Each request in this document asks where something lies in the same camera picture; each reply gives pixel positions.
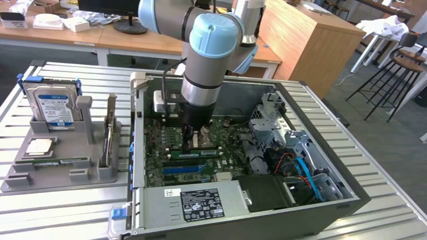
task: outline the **floor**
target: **floor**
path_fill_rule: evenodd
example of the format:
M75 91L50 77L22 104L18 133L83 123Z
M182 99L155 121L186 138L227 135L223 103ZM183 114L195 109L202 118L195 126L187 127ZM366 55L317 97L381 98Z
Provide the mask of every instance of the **floor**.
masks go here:
M0 45L0 103L9 96L17 82L18 73L25 73L33 60L50 62L98 64L97 55L89 52L73 52ZM350 75L350 69L358 60L356 53L337 80ZM129 57L114 56L111 59L118 67L131 67ZM138 68L159 70L166 64L157 59L135 58ZM364 144L380 164L410 195L421 209L427 212L427 145L420 137L427 133L427 108L420 107L412 101L396 115L390 123L388 113L378 109L368 121L365 116L372 110L366 99L356 95L348 102L346 97L376 73L374 66L364 67L357 75L350 77L341 86L333 86L326 99L350 122L350 131Z

